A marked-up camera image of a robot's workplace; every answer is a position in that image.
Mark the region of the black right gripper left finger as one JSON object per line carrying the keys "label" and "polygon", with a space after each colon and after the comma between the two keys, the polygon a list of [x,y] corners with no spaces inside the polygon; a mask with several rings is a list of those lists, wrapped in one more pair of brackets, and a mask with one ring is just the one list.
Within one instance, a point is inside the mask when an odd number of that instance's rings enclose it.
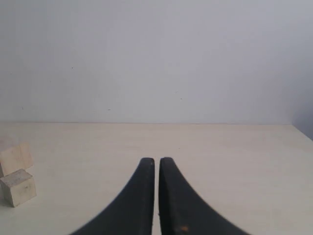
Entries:
{"label": "black right gripper left finger", "polygon": [[155,201],[155,161],[142,158],[117,197],[74,235],[150,235]]}

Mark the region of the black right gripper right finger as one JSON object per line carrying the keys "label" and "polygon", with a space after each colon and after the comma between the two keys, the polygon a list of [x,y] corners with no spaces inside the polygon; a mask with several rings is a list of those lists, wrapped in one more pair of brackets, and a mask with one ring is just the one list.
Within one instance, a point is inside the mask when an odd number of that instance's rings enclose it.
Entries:
{"label": "black right gripper right finger", "polygon": [[163,235],[246,235],[211,208],[170,157],[159,164],[158,208]]}

